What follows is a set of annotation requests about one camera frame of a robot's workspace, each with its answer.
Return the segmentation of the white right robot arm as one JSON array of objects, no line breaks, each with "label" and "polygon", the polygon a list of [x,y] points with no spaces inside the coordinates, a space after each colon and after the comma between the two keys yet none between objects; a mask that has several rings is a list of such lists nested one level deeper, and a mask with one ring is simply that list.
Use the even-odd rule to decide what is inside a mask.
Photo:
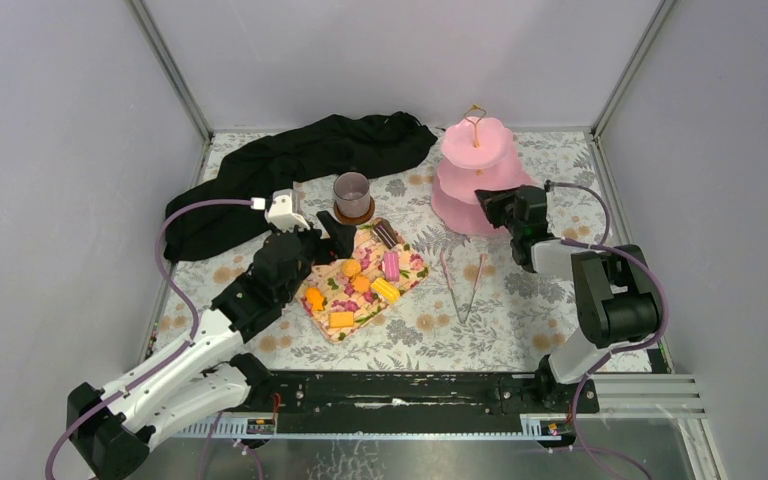
[{"label": "white right robot arm", "polygon": [[573,398],[572,385],[614,354],[658,342],[668,324],[663,286],[639,246],[583,243],[550,233],[548,195],[560,186],[548,180],[541,187],[475,193],[491,226],[510,233],[517,265],[573,285],[578,326],[561,347],[541,360],[533,386],[535,402],[549,412],[567,405]]}]

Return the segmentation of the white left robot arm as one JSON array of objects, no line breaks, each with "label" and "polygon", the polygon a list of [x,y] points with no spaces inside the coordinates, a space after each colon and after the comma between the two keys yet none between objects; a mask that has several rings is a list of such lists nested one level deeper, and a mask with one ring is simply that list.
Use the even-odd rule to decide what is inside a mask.
[{"label": "white left robot arm", "polygon": [[327,211],[317,218],[317,228],[274,228],[194,333],[99,389],[83,383],[69,394],[68,439],[96,478],[127,478],[166,438],[209,414],[267,404],[272,374],[242,347],[281,317],[314,267],[355,248],[355,226]]}]

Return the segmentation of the pink three-tier cake stand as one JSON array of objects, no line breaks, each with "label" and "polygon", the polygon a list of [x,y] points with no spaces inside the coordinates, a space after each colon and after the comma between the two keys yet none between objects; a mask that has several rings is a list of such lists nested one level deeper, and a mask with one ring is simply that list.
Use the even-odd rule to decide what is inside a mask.
[{"label": "pink three-tier cake stand", "polygon": [[442,160],[433,180],[433,212],[451,231],[467,236],[498,237],[485,217],[475,192],[532,185],[515,147],[513,132],[499,119],[473,105],[440,144]]}]

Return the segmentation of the purple mug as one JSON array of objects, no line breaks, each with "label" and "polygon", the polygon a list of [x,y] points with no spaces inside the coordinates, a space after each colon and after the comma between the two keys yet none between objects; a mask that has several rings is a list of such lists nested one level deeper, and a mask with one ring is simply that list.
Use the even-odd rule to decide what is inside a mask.
[{"label": "purple mug", "polygon": [[370,181],[361,173],[346,172],[333,183],[335,211],[343,217],[356,219],[367,214],[372,206]]}]

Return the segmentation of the pink-handled metal tongs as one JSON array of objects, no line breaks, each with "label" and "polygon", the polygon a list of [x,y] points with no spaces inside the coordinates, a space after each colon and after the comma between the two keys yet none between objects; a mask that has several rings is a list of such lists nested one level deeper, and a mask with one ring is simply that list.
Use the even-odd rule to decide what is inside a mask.
[{"label": "pink-handled metal tongs", "polygon": [[482,253],[479,256],[476,272],[475,272],[474,278],[471,280],[469,298],[467,299],[466,302],[463,302],[463,298],[461,298],[459,294],[465,293],[465,290],[463,288],[458,289],[455,285],[453,270],[449,263],[449,255],[446,251],[442,251],[439,254],[440,268],[444,276],[445,286],[447,288],[450,299],[452,301],[452,305],[455,309],[456,318],[460,323],[464,323],[470,318],[475,299],[477,297],[482,279],[484,277],[484,269],[488,259],[489,259],[489,256],[486,253]]}]

